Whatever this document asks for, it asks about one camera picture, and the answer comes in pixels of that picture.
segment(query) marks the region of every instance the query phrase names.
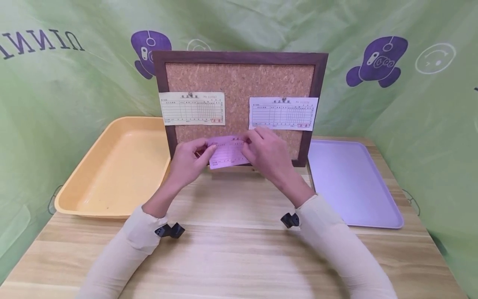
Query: pink receipt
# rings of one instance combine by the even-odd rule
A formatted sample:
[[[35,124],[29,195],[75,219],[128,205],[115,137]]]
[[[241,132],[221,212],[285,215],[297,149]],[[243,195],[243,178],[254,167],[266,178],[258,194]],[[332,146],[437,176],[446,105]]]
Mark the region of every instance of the pink receipt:
[[[211,169],[241,165],[249,163],[249,160],[241,153],[244,141],[237,136],[212,137],[207,145],[217,145],[214,155],[209,159]]]

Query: white smiley icon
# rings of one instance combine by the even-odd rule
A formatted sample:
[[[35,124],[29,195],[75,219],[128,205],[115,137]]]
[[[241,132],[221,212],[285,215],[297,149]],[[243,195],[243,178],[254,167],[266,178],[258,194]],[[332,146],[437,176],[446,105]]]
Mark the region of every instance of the white smiley icon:
[[[434,44],[418,55],[415,68],[421,74],[436,74],[446,69],[455,56],[456,49],[451,44]]]
[[[200,39],[192,39],[187,43],[187,51],[211,51],[211,47]]]

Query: person's left hand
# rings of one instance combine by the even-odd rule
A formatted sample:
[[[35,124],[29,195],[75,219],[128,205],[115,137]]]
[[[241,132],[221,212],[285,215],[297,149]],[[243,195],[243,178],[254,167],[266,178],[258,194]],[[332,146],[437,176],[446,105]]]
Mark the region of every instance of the person's left hand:
[[[206,138],[178,144],[171,162],[168,183],[184,188],[194,182],[206,167],[216,147],[208,147]]]

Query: cream sleeve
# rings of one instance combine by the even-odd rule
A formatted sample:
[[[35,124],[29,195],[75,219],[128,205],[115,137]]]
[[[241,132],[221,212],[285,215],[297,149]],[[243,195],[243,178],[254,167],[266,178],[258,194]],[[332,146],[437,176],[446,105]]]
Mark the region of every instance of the cream sleeve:
[[[159,244],[154,231],[167,223],[139,206],[103,249],[87,274],[76,299],[117,299],[144,259]]]
[[[321,195],[311,197],[296,213],[301,237],[337,271],[350,298],[397,298],[377,260]]]
[[[370,251],[320,195],[296,211],[301,236],[338,272],[352,299],[397,298]],[[117,299],[158,246],[160,237],[154,231],[166,223],[165,217],[157,219],[138,207],[94,262],[76,299]]]

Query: white receipt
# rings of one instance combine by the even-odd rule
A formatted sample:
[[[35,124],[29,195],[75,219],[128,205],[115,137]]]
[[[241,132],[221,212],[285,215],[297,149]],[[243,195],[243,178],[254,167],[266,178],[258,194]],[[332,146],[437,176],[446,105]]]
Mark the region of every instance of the white receipt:
[[[209,168],[216,169],[249,163],[241,153],[242,144],[238,136],[221,136],[209,138],[207,145],[217,145],[217,149],[209,159]]]
[[[319,98],[250,98],[249,130],[312,131]]]
[[[160,92],[164,125],[225,126],[224,92]]]

